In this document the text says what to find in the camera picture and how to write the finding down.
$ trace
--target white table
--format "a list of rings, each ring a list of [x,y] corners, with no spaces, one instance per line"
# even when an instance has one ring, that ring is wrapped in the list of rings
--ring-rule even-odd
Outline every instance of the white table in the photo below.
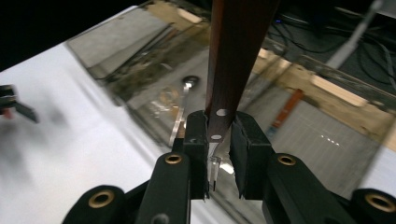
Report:
[[[116,107],[60,44],[0,73],[38,124],[0,119],[0,223],[61,223],[88,189],[125,192],[147,181],[162,150]],[[191,223],[233,223],[213,201],[193,201]]]

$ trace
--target black cable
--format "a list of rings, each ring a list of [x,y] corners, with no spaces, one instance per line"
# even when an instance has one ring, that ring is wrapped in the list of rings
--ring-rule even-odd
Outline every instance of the black cable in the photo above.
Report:
[[[289,40],[292,44],[294,44],[297,48],[302,49],[302,50],[304,51],[304,54],[306,54],[307,52],[316,53],[316,54],[327,53],[327,52],[330,52],[330,51],[333,51],[333,50],[339,48],[339,47],[344,43],[344,41],[342,41],[342,42],[337,43],[337,44],[335,44],[335,45],[333,45],[333,46],[331,46],[331,47],[329,47],[329,48],[327,48],[327,49],[324,49],[324,50],[313,50],[313,49],[308,49],[308,48],[307,48],[306,46],[304,46],[303,44],[294,41],[291,37],[284,36],[283,33],[276,27],[275,24],[273,25],[273,27],[277,30],[277,32],[278,32],[280,35],[282,35],[284,38],[288,39],[288,40]],[[284,28],[286,28],[285,30],[287,30],[288,34],[291,34],[291,31],[290,31],[286,26],[284,26]]]
[[[282,32],[280,32],[279,29],[277,29],[277,27],[276,27],[276,25],[274,23],[273,23],[273,25],[271,27],[273,27],[279,33],[278,36],[280,36],[282,38],[283,44],[285,45],[286,48],[288,48],[289,47],[288,39],[282,34]]]
[[[381,83],[381,84],[384,84],[384,85],[391,85],[389,82],[385,82],[385,81],[379,80],[379,79],[373,77],[372,75],[370,75],[370,73],[366,70],[366,68],[363,66],[363,63],[361,62],[361,48],[357,49],[357,55],[356,56],[357,56],[358,64],[359,64],[359,67],[361,68],[361,71],[367,77],[369,77],[370,79],[372,79],[372,80],[374,80],[374,81],[376,81],[378,83]]]
[[[363,49],[364,53],[368,56],[368,59],[372,62],[375,63],[378,68],[385,73],[387,77],[393,77],[388,73],[388,70],[384,67],[383,64],[378,62],[375,58],[373,58],[373,55],[369,52],[369,50],[366,48],[365,43],[361,41],[361,48]]]

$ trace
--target wooden stick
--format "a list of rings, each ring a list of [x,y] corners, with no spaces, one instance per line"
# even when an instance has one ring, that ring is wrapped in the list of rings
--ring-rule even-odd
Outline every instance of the wooden stick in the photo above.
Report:
[[[222,142],[279,0],[214,0],[205,113],[209,142]]]

